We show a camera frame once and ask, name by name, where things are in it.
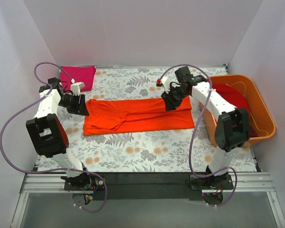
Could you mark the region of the orange t-shirt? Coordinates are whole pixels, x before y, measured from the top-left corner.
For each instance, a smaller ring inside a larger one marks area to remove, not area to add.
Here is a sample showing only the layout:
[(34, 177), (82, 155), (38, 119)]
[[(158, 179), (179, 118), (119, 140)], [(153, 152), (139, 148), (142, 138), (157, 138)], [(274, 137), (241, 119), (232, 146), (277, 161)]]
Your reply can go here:
[(190, 99), (174, 111), (166, 111), (161, 98), (86, 102), (83, 135), (134, 133), (145, 131), (191, 129), (195, 127)]

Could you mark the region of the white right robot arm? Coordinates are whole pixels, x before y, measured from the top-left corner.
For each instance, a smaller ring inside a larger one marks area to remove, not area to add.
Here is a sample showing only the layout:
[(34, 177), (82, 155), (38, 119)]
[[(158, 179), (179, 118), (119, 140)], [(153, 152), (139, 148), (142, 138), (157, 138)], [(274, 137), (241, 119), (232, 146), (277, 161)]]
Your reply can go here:
[(167, 112), (175, 111), (186, 97), (192, 96), (203, 104), (202, 111), (210, 111), (215, 118), (215, 155), (205, 173), (191, 172), (190, 184), (197, 189), (222, 187), (229, 180), (228, 171), (233, 157), (250, 138), (249, 112), (245, 108), (237, 108), (219, 95), (206, 72), (194, 76), (190, 67), (188, 64), (177, 65), (175, 82), (162, 74), (156, 85), (164, 89), (161, 97)]

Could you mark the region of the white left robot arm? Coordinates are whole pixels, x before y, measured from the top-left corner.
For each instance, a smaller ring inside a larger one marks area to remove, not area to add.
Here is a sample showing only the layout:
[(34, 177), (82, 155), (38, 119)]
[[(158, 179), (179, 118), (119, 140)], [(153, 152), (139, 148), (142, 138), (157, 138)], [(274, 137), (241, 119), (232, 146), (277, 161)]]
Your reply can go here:
[(84, 164), (68, 151), (69, 140), (57, 116), (58, 107), (64, 107), (70, 114), (88, 116), (83, 82), (71, 81), (70, 90), (64, 90), (62, 82), (50, 78), (48, 84), (39, 88), (42, 99), (34, 118), (26, 122), (26, 128), (38, 155), (54, 160), (66, 170), (62, 179), (75, 188), (88, 189), (92, 182)]

